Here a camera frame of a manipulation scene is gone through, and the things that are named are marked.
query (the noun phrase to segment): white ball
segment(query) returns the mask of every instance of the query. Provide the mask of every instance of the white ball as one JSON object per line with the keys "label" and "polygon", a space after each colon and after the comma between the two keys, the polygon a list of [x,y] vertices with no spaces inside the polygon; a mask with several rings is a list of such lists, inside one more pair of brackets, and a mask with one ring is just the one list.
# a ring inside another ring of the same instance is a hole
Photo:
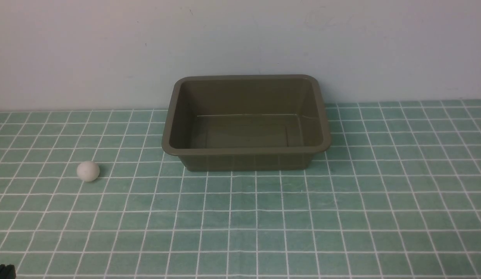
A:
{"label": "white ball", "polygon": [[99,176],[99,166],[93,161],[85,161],[77,167],[77,175],[85,182],[95,180]]}

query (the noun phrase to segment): wall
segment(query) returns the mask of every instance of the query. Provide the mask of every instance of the wall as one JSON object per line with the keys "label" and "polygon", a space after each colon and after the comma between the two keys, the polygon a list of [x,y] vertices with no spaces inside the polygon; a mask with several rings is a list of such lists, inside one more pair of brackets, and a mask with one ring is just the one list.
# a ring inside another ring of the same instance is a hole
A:
{"label": "wall", "polygon": [[481,98],[481,0],[0,0],[0,110],[164,108],[184,76],[289,73],[326,101]]}

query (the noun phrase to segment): green tiled surface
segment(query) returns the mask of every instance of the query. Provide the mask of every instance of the green tiled surface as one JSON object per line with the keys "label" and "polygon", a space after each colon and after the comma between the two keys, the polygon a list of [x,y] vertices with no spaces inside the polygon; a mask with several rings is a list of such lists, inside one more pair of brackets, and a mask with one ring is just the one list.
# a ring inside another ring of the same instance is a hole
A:
{"label": "green tiled surface", "polygon": [[[0,113],[19,278],[481,278],[481,100],[329,104],[305,171],[191,173],[166,111]],[[77,164],[94,160],[98,180]]]}

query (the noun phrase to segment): small ball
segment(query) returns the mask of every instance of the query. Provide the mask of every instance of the small ball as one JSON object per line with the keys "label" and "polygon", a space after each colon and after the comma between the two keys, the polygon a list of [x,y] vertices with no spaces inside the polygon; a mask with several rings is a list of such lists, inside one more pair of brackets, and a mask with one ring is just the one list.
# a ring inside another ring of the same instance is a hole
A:
{"label": "small ball", "polygon": [[99,176],[99,166],[93,161],[85,161],[77,167],[77,175],[85,182],[95,180]]}

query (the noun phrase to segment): plastic tub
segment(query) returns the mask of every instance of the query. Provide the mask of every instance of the plastic tub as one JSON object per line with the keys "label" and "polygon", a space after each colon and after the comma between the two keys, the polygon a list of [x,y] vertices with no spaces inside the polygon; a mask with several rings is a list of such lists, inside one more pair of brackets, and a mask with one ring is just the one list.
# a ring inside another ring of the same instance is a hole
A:
{"label": "plastic tub", "polygon": [[161,145],[189,171],[291,170],[330,141],[311,76],[193,76],[175,84]]}

